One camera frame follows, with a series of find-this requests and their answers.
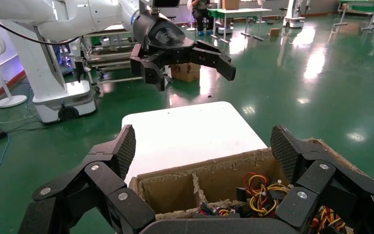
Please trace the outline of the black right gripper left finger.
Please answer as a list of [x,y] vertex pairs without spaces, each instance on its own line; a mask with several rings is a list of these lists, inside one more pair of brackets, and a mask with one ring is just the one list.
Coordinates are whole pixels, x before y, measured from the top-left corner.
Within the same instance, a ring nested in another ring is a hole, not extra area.
[[68,234],[82,216],[97,209],[117,234],[139,234],[155,221],[152,208],[125,183],[136,148],[135,131],[97,144],[82,162],[38,187],[32,202],[32,233]]

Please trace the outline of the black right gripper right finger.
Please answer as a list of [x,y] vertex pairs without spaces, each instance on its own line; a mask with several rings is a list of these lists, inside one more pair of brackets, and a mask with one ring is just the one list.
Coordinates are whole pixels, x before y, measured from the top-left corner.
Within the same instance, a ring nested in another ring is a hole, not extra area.
[[276,217],[298,232],[374,232],[374,180],[355,172],[322,146],[295,138],[282,124],[270,145],[293,186]]

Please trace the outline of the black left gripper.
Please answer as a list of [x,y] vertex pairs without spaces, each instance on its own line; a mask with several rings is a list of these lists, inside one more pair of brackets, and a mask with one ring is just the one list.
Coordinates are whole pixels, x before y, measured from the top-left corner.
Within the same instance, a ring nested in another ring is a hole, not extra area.
[[166,79],[161,71],[164,64],[192,62],[216,69],[228,81],[235,79],[236,67],[224,50],[203,40],[194,42],[187,38],[183,30],[162,14],[144,11],[135,18],[132,29],[138,44],[130,55],[131,73],[160,92],[165,89]]

